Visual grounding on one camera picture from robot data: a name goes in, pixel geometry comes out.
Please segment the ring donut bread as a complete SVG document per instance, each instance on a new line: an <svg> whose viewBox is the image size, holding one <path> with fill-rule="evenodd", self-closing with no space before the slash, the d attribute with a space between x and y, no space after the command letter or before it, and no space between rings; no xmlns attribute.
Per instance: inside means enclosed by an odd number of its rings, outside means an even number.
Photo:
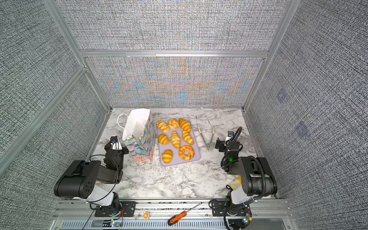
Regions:
<svg viewBox="0 0 368 230"><path fill-rule="evenodd" d="M183 161L189 161L192 160L193 157L195 155L195 151L191 146L182 146L179 149L179 157L183 160Z"/></svg>

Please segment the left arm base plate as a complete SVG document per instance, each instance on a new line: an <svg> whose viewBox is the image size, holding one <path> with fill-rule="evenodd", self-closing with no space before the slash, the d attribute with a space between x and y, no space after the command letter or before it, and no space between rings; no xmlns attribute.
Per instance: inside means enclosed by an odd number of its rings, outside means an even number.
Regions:
<svg viewBox="0 0 368 230"><path fill-rule="evenodd" d="M101 206L96 209L94 216L104 218L133 217L136 204L135 201L120 201L110 206Z"/></svg>

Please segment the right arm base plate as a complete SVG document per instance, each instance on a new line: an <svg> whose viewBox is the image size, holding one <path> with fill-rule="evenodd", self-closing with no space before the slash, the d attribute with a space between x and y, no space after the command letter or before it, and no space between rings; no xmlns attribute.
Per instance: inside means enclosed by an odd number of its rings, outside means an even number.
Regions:
<svg viewBox="0 0 368 230"><path fill-rule="evenodd" d="M233 204L230 201L212 199L209 201L212 215L215 217L226 216L252 216L249 204Z"/></svg>

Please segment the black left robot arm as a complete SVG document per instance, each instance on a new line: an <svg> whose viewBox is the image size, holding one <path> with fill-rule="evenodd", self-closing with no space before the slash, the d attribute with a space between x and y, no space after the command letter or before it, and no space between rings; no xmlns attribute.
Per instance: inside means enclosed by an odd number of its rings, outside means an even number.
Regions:
<svg viewBox="0 0 368 230"><path fill-rule="evenodd" d="M116 217L124 210L118 194L97 186L96 182L114 186L119 184L123 176L124 155L129 151L120 143L117 136L112 136L104 149L106 151L102 155L104 166L100 160L73 161L56 182L54 194L96 205L94 208L96 217Z"/></svg>

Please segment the floral paper gift bag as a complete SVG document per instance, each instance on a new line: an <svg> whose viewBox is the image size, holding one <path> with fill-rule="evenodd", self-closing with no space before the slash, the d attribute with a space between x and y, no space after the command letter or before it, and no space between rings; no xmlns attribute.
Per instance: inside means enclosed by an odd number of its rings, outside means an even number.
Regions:
<svg viewBox="0 0 368 230"><path fill-rule="evenodd" d="M130 156L139 164L153 160L157 137L149 109L133 109L129 115L120 114L117 125L123 129L122 141Z"/></svg>

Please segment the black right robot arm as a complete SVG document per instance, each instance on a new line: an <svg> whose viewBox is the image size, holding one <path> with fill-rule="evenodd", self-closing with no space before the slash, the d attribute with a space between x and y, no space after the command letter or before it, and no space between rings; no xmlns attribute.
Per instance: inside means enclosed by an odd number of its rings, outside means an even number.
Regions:
<svg viewBox="0 0 368 230"><path fill-rule="evenodd" d="M247 204L269 195L275 195L278 184L265 157L239 156L242 144L234 138L226 141L216 140L215 148L224 153L220 166L231 175L240 177L239 187L228 186L225 198L226 212L234 215Z"/></svg>

